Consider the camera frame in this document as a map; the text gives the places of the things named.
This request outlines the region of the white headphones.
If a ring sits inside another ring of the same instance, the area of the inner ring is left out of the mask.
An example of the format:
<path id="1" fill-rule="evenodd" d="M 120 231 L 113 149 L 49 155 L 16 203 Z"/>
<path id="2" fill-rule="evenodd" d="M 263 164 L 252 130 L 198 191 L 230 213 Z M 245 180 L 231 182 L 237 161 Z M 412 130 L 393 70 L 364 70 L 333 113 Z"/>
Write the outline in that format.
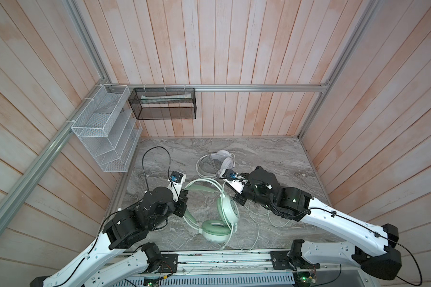
<path id="1" fill-rule="evenodd" d="M 202 164 L 209 164 L 211 171 L 204 171 Z M 196 162 L 195 169 L 196 173 L 201 178 L 219 178 L 226 169 L 233 169 L 236 165 L 236 156 L 226 150 L 219 150 L 215 153 L 210 153 L 202 156 Z"/>

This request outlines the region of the green headphones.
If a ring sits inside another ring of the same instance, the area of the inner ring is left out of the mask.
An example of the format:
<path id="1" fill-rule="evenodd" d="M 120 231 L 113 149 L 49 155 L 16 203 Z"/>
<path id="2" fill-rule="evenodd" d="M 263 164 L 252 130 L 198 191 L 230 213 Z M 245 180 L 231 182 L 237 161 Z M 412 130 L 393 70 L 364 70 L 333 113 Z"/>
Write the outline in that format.
<path id="1" fill-rule="evenodd" d="M 228 195 L 221 183 L 211 178 L 195 179 L 182 189 L 182 192 L 191 191 L 215 195 L 215 211 L 210 212 L 210 215 L 216 217 L 198 221 L 190 213 L 190 210 L 186 210 L 184 213 L 185 222 L 207 241 L 227 245 L 237 232 L 239 223 L 240 213 L 234 199 Z"/>

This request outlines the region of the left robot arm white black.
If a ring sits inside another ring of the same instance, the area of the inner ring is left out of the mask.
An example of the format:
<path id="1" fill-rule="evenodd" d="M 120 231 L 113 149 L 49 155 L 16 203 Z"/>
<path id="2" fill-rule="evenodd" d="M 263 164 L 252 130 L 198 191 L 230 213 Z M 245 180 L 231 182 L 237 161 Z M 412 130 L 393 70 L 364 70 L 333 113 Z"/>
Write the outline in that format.
<path id="1" fill-rule="evenodd" d="M 171 215 L 183 217 L 188 192 L 178 196 L 158 187 L 127 208 L 114 213 L 96 239 L 70 263 L 52 276 L 36 277 L 32 287 L 108 287 L 130 275 L 161 269 L 163 256 L 155 243 L 144 243 L 132 255 L 113 265 L 112 258 L 124 253 L 158 230 Z"/>

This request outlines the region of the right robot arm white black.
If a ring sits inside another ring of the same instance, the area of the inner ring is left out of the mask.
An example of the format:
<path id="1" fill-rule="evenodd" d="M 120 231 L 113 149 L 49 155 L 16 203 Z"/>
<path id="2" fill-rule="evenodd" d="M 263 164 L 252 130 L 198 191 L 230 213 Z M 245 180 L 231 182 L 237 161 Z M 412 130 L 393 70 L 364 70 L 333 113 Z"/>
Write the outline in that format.
<path id="1" fill-rule="evenodd" d="M 227 170 L 221 174 L 240 205 L 255 202 L 286 220 L 319 227 L 342 239 L 342 242 L 313 243 L 293 241 L 288 253 L 293 270 L 318 267 L 324 263 L 353 265 L 372 277 L 385 281 L 396 278 L 402 267 L 397 227 L 377 226 L 357 220 L 295 187 L 284 187 L 276 176 L 261 166 L 251 173 Z"/>

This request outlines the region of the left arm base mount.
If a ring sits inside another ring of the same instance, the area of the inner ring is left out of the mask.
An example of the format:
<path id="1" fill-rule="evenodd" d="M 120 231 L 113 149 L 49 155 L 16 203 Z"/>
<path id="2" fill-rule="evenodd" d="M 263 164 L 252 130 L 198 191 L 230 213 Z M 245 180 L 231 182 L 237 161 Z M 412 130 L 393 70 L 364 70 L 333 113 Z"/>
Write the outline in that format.
<path id="1" fill-rule="evenodd" d="M 148 267 L 146 268 L 145 273 L 161 271 L 173 274 L 177 271 L 177 253 L 162 254 L 155 243 L 145 243 L 141 245 L 138 250 L 145 253 L 147 257 Z"/>

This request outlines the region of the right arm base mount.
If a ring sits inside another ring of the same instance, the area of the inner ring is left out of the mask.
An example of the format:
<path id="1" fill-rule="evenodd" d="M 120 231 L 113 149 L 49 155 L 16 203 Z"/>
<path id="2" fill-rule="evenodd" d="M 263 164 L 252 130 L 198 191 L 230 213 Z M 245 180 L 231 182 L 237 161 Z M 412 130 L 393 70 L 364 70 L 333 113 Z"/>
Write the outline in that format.
<path id="1" fill-rule="evenodd" d="M 272 266 L 274 270 L 319 269 L 320 264 L 311 264 L 303 258 L 302 247 L 305 240 L 294 240 L 289 251 L 271 251 Z"/>

